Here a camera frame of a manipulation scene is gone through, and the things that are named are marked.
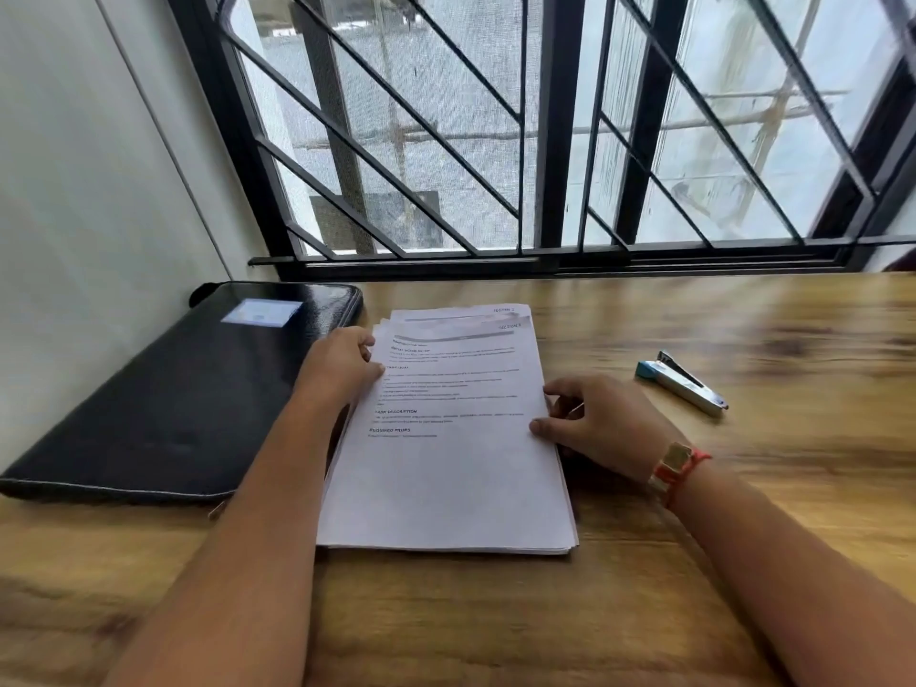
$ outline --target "bracelet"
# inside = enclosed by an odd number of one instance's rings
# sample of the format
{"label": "bracelet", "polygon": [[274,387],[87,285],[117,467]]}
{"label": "bracelet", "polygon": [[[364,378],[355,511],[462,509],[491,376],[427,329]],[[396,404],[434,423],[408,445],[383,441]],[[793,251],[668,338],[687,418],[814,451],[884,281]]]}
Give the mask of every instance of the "bracelet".
{"label": "bracelet", "polygon": [[709,453],[682,443],[672,443],[665,457],[658,461],[652,471],[648,485],[664,500],[665,508],[671,508],[674,496],[694,468],[712,457]]}

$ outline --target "left hand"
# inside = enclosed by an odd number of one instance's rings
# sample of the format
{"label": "left hand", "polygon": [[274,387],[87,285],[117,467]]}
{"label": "left hand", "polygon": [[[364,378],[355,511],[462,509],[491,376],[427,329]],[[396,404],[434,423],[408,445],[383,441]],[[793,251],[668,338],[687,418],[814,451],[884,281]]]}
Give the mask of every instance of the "left hand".
{"label": "left hand", "polygon": [[366,328],[338,328],[315,341],[309,350],[293,397],[326,398],[337,410],[353,402],[385,372],[378,362],[370,361],[369,350],[375,338]]}

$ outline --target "printed document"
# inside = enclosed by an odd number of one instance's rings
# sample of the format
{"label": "printed document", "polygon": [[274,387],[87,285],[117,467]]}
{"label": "printed document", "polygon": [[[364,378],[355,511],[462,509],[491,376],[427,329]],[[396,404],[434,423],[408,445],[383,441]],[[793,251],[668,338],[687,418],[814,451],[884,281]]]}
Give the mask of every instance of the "printed document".
{"label": "printed document", "polygon": [[578,544],[556,449],[528,429],[547,414],[531,312],[505,308],[394,313],[377,329],[373,359],[386,371],[338,444],[320,545],[563,554]]}

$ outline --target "wooden table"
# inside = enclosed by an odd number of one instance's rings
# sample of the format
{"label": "wooden table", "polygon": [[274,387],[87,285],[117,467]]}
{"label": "wooden table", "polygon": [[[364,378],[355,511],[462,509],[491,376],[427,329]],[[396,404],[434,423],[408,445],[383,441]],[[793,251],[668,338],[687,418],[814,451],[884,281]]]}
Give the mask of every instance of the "wooden table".
{"label": "wooden table", "polygon": [[[916,276],[367,284],[397,308],[531,304],[546,377],[665,348],[731,403],[652,400],[805,526],[916,599]],[[310,680],[327,685],[779,683],[676,521],[567,463],[568,558],[320,554]],[[210,524],[201,509],[0,497],[0,685],[91,685]]]}

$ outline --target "label on folder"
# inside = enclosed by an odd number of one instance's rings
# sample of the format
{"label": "label on folder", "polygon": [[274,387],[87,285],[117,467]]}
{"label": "label on folder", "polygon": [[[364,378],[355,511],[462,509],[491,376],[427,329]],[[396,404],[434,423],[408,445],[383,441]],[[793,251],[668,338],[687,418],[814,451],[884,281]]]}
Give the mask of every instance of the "label on folder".
{"label": "label on folder", "polygon": [[274,299],[245,299],[223,318],[223,323],[260,325],[282,328],[299,310],[301,301],[275,301]]}

